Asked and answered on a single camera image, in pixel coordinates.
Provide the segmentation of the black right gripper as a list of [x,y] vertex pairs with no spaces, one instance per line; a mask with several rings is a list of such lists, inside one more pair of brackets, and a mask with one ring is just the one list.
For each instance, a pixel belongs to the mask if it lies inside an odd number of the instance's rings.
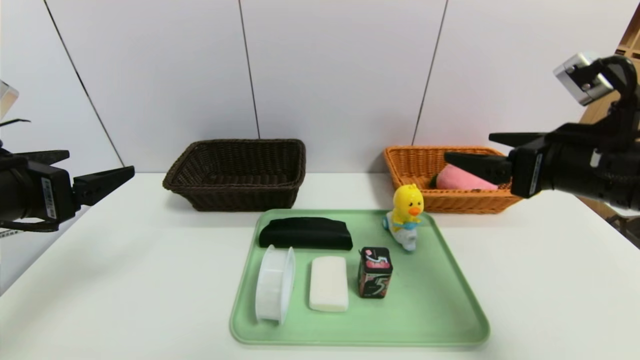
[[494,185],[509,183],[511,192],[532,198],[541,191],[562,191],[603,198],[605,180],[591,166],[594,148],[546,139],[546,132],[494,132],[489,141],[512,148],[509,157],[482,153],[445,152],[451,166]]

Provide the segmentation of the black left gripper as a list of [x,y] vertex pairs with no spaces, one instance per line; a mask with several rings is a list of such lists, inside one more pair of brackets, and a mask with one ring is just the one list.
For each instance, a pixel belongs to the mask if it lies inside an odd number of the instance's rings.
[[2,224],[41,219],[61,224],[73,218],[77,207],[93,207],[135,176],[125,166],[73,178],[54,167],[70,157],[68,150],[3,153],[1,155],[0,210]]

